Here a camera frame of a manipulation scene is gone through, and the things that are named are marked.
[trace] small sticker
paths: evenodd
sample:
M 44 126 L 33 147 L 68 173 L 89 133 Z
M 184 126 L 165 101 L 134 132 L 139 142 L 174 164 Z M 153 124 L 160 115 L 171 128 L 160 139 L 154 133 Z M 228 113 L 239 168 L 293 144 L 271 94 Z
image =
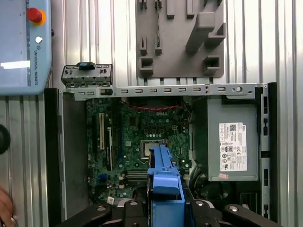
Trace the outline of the small sticker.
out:
M 218 177 L 221 178 L 221 179 L 225 179 L 225 180 L 228 179 L 228 175 L 227 175 L 227 174 L 219 173 L 219 176 L 218 176 Z
M 109 197 L 107 198 L 107 203 L 113 205 L 114 204 L 115 199 L 113 197 Z

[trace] blue plastic bracket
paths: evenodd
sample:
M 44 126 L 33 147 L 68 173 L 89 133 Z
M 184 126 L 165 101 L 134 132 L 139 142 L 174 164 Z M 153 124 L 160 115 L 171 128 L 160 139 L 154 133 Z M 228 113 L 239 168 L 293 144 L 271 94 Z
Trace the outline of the blue plastic bracket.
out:
M 179 171 L 172 164 L 172 156 L 164 145 L 153 148 L 155 168 L 149 168 L 147 173 L 153 175 L 153 193 L 179 195 Z
M 152 201 L 152 226 L 184 227 L 185 198 L 178 169 L 171 162 L 172 156 L 164 145 L 152 147 L 151 152 L 154 153 L 155 167 L 149 168 L 147 173 L 153 176 L 153 193 L 169 195 L 170 198 Z

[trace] green circuit board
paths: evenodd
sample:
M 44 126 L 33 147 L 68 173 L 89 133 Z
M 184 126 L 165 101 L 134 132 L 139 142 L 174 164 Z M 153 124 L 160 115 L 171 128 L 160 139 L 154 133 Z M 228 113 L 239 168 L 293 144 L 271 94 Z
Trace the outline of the green circuit board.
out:
M 171 109 L 138 109 L 119 98 L 87 101 L 89 196 L 92 202 L 131 198 L 146 185 L 149 150 L 165 144 L 181 176 L 188 178 L 189 113 Z

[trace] power supply label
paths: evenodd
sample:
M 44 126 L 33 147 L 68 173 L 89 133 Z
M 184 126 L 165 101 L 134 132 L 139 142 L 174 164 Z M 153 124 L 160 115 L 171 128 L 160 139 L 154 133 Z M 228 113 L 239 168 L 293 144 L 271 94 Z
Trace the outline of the power supply label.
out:
M 220 171 L 247 171 L 246 125 L 220 123 Z

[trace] hand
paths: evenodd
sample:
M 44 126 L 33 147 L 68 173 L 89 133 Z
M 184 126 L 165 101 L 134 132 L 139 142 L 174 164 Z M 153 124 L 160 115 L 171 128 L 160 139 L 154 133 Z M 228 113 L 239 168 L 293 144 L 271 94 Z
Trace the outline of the hand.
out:
M 14 227 L 11 217 L 13 215 L 13 203 L 8 195 L 0 189 L 0 221 L 2 221 L 6 227 Z

